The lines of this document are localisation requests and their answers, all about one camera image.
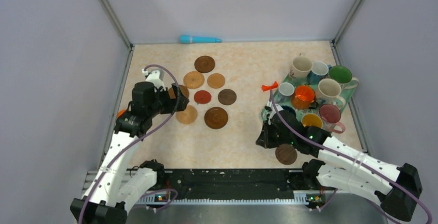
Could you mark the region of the dark woven coaster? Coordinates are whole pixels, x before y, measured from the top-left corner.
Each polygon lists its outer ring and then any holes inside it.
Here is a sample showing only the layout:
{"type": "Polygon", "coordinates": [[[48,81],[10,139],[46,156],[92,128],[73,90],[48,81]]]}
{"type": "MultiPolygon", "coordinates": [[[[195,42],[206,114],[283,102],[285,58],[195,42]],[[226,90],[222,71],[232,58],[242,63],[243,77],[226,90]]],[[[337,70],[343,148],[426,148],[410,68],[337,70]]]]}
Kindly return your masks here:
{"type": "Polygon", "coordinates": [[[275,150],[276,159],[284,165],[293,164],[298,157],[296,149],[289,144],[282,144],[275,150]]]}

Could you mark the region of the medium brown round coaster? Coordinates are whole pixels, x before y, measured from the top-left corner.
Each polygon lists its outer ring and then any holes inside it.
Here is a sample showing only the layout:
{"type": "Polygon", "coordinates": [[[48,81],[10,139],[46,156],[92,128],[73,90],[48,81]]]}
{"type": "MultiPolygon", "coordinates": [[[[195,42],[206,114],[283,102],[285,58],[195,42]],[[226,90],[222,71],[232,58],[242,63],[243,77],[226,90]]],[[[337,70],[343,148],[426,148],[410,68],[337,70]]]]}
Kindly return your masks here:
{"type": "MultiPolygon", "coordinates": [[[[179,85],[179,89],[180,89],[180,91],[181,91],[181,93],[186,97],[186,98],[189,98],[189,90],[184,86],[184,85],[179,85]]],[[[169,97],[170,97],[170,99],[176,99],[177,98],[177,96],[176,96],[176,93],[175,93],[175,91],[173,90],[173,87],[169,87],[169,89],[168,89],[168,94],[169,94],[169,97]]]]}

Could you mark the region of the cork coaster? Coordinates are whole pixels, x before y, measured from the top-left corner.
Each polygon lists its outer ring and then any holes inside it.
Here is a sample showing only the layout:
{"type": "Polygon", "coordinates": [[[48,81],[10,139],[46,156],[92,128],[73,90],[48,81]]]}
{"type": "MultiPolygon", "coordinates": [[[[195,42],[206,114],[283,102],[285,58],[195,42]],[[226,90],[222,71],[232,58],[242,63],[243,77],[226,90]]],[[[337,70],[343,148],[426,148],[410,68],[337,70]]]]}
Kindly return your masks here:
{"type": "Polygon", "coordinates": [[[184,111],[176,112],[176,118],[182,124],[191,124],[197,117],[198,111],[193,105],[187,105],[184,111]]]}

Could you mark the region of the woven rattan coaster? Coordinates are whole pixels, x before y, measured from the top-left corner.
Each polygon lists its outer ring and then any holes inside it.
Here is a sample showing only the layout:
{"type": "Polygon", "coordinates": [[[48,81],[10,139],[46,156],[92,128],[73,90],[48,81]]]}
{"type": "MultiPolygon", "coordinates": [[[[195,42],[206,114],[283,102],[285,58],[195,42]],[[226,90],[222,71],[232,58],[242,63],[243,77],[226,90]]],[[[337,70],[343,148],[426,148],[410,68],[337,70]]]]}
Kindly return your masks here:
{"type": "Polygon", "coordinates": [[[191,71],[187,73],[183,78],[183,83],[188,89],[197,89],[201,87],[205,82],[205,77],[198,71],[191,71]]]}

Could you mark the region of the red round coaster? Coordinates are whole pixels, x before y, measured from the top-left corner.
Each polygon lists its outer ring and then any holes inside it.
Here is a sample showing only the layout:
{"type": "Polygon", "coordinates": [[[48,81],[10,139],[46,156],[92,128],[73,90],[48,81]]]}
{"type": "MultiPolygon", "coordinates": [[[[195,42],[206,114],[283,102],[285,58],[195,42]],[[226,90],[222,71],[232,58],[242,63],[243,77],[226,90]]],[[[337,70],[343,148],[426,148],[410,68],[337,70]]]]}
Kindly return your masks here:
{"type": "Polygon", "coordinates": [[[212,99],[211,93],[206,90],[199,90],[194,94],[194,101],[197,104],[208,104],[212,99]]]}

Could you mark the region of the dark walnut coaster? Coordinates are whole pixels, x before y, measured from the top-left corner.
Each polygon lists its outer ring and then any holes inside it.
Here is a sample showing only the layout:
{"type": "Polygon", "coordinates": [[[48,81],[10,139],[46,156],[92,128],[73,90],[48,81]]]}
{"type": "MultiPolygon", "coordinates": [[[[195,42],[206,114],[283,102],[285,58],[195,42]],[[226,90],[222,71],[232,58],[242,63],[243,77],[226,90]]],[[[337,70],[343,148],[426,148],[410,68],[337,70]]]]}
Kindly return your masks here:
{"type": "Polygon", "coordinates": [[[237,94],[231,89],[223,89],[218,93],[218,101],[223,105],[231,105],[237,100],[237,94]]]}

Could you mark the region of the cream seashell mug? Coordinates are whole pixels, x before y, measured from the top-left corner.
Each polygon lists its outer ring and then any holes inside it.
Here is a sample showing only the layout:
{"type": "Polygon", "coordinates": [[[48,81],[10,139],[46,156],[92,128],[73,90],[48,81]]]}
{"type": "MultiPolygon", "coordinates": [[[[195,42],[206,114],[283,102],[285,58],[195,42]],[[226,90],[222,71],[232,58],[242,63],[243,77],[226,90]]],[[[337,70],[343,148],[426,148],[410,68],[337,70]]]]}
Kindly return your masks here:
{"type": "Polygon", "coordinates": [[[289,71],[289,77],[291,79],[305,78],[312,69],[313,62],[306,56],[300,54],[292,61],[292,65],[289,71]]]}

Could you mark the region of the dark brown grooved coaster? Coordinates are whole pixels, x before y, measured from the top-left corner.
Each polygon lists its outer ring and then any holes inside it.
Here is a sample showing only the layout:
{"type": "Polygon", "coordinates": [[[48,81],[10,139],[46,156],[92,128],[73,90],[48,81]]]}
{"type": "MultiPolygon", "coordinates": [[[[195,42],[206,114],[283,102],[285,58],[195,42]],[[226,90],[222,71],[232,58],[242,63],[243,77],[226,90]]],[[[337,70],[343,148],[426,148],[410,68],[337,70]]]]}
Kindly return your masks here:
{"type": "Polygon", "coordinates": [[[215,68],[215,60],[211,56],[200,56],[195,60],[194,67],[200,73],[208,73],[215,68]]]}

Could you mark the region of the large brown wooden saucer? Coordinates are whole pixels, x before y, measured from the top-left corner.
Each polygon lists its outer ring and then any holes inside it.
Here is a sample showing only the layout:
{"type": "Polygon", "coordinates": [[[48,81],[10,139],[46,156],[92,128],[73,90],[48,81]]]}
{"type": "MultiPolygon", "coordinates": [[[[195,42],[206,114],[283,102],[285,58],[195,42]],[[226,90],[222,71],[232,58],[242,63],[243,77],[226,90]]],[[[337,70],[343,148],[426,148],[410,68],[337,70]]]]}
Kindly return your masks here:
{"type": "Polygon", "coordinates": [[[212,107],[204,115],[205,124],[211,129],[221,129],[228,123],[228,113],[221,107],[212,107]]]}

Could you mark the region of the light wood coaster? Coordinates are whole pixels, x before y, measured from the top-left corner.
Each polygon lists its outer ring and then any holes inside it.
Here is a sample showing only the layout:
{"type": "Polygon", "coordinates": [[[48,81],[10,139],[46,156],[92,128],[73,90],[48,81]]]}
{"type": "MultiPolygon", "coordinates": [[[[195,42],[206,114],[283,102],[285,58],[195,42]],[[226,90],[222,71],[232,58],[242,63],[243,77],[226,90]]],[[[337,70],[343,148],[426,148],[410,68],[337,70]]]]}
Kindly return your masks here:
{"type": "Polygon", "coordinates": [[[225,77],[220,73],[213,73],[209,75],[207,79],[207,84],[213,89],[219,89],[224,86],[226,80],[225,77]]]}

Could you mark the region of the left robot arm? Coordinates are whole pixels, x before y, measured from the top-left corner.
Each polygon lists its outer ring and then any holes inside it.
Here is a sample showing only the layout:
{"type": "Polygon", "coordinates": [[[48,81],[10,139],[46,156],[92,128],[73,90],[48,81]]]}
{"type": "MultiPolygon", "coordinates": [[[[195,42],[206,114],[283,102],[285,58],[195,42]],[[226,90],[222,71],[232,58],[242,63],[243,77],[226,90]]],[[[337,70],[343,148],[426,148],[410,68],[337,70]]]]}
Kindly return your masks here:
{"type": "Polygon", "coordinates": [[[122,180],[139,143],[163,126],[152,129],[153,118],[167,114],[168,122],[174,113],[186,109],[189,100],[179,85],[173,83],[171,89],[174,98],[164,86],[135,84],[132,100],[117,116],[110,147],[95,179],[82,197],[72,200],[70,211],[77,223],[125,223],[131,208],[149,188],[165,185],[166,176],[158,162],[140,169],[127,184],[122,180]]]}

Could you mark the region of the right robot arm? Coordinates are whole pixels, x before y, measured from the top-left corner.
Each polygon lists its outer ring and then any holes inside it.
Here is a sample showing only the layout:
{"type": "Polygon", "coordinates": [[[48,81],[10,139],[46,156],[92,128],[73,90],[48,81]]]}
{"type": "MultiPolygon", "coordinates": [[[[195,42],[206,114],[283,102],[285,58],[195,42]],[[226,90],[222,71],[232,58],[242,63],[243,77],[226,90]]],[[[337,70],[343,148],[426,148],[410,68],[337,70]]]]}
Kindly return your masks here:
{"type": "Polygon", "coordinates": [[[310,189],[331,187],[361,196],[401,221],[411,221],[422,185],[416,167],[380,161],[316,126],[304,127],[295,114],[271,108],[262,111],[256,144],[265,148],[291,145],[313,159],[303,165],[303,183],[310,189]]]}

